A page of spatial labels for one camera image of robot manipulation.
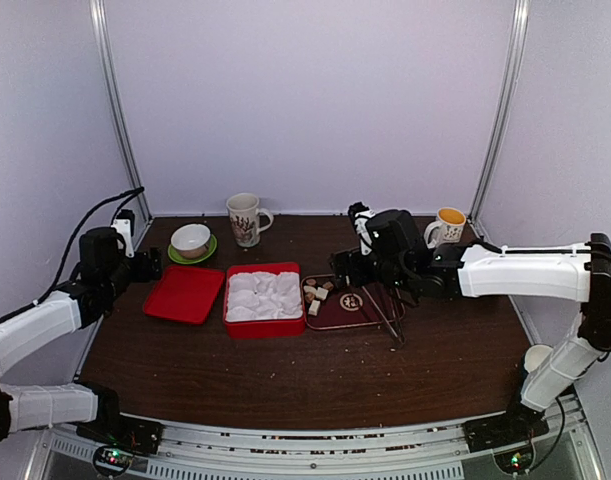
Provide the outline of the red tin lid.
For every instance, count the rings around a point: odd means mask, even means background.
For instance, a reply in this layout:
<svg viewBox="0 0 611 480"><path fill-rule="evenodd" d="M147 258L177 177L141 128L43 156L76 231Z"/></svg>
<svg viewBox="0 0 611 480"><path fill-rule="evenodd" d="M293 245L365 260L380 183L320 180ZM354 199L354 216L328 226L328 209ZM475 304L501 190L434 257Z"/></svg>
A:
<svg viewBox="0 0 611 480"><path fill-rule="evenodd" d="M143 304L147 316L202 325L207 320L225 280L219 270L172 265Z"/></svg>

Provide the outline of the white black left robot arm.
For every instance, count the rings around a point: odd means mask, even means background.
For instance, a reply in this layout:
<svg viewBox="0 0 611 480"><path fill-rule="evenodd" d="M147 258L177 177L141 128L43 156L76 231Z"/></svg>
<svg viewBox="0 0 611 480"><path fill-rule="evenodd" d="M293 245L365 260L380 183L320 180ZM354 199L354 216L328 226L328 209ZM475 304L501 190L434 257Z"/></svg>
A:
<svg viewBox="0 0 611 480"><path fill-rule="evenodd" d="M132 283L162 276L161 252L136 252L130 230L115 225L80 237L72 277L33 303L0 319L0 380L17 363L52 341L109 315ZM14 386L0 381L0 442L25 430L73 424L79 436L141 455L154 454L163 426L121 413L118 394L94 382Z"/></svg>

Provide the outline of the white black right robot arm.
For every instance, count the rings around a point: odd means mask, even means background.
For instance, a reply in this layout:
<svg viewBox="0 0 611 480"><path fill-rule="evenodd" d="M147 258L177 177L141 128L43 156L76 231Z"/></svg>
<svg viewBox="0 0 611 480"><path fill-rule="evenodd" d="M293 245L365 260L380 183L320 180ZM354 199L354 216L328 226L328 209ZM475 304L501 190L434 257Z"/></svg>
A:
<svg viewBox="0 0 611 480"><path fill-rule="evenodd" d="M419 231L406 210L375 213L362 203L348 210L356 249L335 253L337 287L370 283L403 290L413 299L532 296L579 306L566 336L553 348L530 347L520 391L502 414L464 423L470 451L526 442L546 433L543 416L558 397L600 358L611 353L611 241L558 247L496 247L482 239L442 243Z"/></svg>

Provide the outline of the metal serving tongs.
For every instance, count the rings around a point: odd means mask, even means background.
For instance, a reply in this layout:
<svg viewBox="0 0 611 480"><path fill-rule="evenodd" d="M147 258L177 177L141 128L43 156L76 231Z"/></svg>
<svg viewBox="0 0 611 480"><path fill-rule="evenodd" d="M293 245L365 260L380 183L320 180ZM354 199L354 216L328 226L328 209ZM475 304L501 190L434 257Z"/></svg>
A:
<svg viewBox="0 0 611 480"><path fill-rule="evenodd" d="M375 313L378 325L389 335L393 348L402 348L406 342L402 326L405 309L399 292L378 283L372 283L363 286L361 293Z"/></svg>

